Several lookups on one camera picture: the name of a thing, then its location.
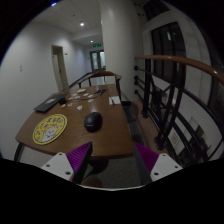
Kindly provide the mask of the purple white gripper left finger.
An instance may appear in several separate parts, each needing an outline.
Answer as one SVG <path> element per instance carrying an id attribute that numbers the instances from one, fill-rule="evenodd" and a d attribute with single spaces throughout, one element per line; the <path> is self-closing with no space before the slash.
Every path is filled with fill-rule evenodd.
<path id="1" fill-rule="evenodd" d="M 57 153 L 42 166 L 42 169 L 65 180 L 80 184 L 92 152 L 92 143 L 85 143 L 67 154 Z"/>

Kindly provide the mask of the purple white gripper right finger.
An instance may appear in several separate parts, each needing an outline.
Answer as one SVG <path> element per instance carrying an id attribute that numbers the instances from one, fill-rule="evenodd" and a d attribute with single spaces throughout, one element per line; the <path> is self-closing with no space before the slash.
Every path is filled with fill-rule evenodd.
<path id="1" fill-rule="evenodd" d="M 182 169 L 168 154 L 157 154 L 135 142 L 134 157 L 142 182 L 154 182 Z"/>

